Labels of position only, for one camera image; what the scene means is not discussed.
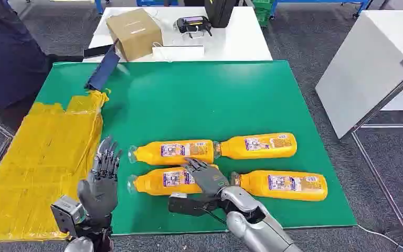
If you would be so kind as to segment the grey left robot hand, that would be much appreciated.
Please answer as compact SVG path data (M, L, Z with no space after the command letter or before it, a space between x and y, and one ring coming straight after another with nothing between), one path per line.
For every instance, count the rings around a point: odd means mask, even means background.
M118 169L122 150L117 145L111 136L104 138L97 147L87 178L78 183L79 201L93 219L109 216L118 205Z

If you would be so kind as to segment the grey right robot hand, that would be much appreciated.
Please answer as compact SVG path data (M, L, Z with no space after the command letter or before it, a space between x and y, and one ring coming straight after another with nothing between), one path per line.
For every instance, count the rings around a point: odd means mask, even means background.
M203 193L216 195L230 185L227 178L212 164L191 157L185 158L185 161L183 167L194 178Z

